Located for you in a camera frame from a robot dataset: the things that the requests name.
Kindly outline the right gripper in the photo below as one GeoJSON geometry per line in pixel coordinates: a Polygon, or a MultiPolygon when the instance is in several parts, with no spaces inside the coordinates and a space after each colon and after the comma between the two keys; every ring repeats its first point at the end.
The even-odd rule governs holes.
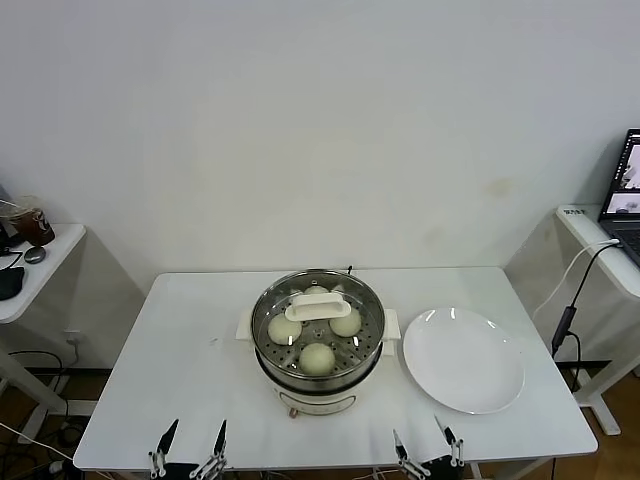
{"type": "Polygon", "coordinates": [[[428,478],[430,480],[457,480],[458,467],[464,467],[463,443],[452,431],[451,427],[434,416],[436,424],[450,447],[450,455],[444,455],[423,462],[422,465],[412,459],[405,448],[398,432],[393,429],[394,449],[400,469],[408,478],[428,478]]]}

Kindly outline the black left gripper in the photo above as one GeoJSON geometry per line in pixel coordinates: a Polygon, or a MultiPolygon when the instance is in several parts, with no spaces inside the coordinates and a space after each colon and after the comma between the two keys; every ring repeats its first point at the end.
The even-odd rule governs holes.
{"type": "Polygon", "coordinates": [[[162,480],[194,480],[195,478],[221,478],[227,466],[225,456],[227,420],[218,431],[209,456],[201,463],[167,463],[166,457],[172,445],[179,420],[175,419],[162,434],[155,450],[148,452],[150,477],[162,480]]]}

